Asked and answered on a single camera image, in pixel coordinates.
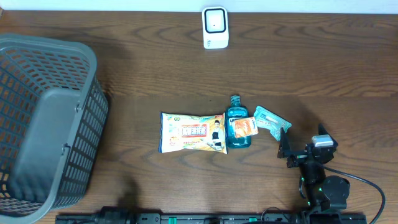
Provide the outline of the wet wipes pack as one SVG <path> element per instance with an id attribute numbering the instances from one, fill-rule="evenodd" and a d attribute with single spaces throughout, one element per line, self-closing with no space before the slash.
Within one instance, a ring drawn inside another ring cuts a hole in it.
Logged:
<path id="1" fill-rule="evenodd" d="M 161 112 L 160 121 L 160 153 L 183 149 L 228 153 L 224 113 L 194 116 Z"/>

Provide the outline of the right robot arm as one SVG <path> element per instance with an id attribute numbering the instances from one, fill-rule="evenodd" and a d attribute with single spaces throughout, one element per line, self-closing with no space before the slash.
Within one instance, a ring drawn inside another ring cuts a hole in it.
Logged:
<path id="1" fill-rule="evenodd" d="M 284 129 L 280 130 L 277 157 L 287 159 L 288 168 L 299 168 L 299 190 L 308 208 L 292 215 L 291 223 L 341 223 L 341 211 L 347 208 L 350 183 L 337 175 L 327 176 L 325 164 L 334 158 L 338 143 L 322 124 L 318 134 L 304 150 L 294 151 Z"/>

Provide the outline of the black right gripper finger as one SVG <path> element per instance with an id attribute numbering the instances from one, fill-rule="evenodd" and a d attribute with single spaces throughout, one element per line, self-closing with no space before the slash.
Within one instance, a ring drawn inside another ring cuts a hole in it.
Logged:
<path id="1" fill-rule="evenodd" d="M 289 139 L 284 128 L 280 129 L 279 152 L 290 152 Z"/>
<path id="2" fill-rule="evenodd" d="M 329 134 L 329 132 L 325 129 L 324 125 L 318 125 L 318 135 L 321 136 L 321 142 L 324 142 L 325 145 L 334 145 L 335 140 Z"/>

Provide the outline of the orange tissue pack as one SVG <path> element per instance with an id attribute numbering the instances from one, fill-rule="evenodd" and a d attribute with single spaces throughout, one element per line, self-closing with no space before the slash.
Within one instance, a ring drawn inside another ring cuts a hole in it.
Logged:
<path id="1" fill-rule="evenodd" d="M 232 122 L 235 138 L 245 138 L 258 134 L 258 127 L 254 117 L 240 118 Z"/>

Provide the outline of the teal mouthwash bottle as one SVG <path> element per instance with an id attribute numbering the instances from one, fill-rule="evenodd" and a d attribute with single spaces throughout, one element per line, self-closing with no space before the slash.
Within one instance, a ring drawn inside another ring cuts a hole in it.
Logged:
<path id="1" fill-rule="evenodd" d="M 226 145 L 230 149 L 243 149 L 251 145 L 251 137 L 236 138 L 234 136 L 232 122 L 237 119 L 247 118 L 248 109 L 241 104 L 239 95 L 233 95 L 230 99 L 231 106 L 226 110 Z"/>

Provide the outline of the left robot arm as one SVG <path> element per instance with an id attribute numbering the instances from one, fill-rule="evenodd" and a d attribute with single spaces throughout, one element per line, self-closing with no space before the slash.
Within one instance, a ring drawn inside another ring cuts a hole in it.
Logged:
<path id="1" fill-rule="evenodd" d="M 128 209 L 103 207 L 96 215 L 94 224 L 135 224 L 136 218 Z"/>

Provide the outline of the mint green wipes packet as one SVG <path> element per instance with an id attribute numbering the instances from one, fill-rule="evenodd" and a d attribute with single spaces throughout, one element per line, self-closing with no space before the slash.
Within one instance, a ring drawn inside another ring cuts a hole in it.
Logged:
<path id="1" fill-rule="evenodd" d="M 286 133 L 292 126 L 290 122 L 265 109 L 262 106 L 257 106 L 254 112 L 254 118 L 258 128 L 268 129 L 270 134 L 277 140 L 280 140 L 281 129 Z"/>

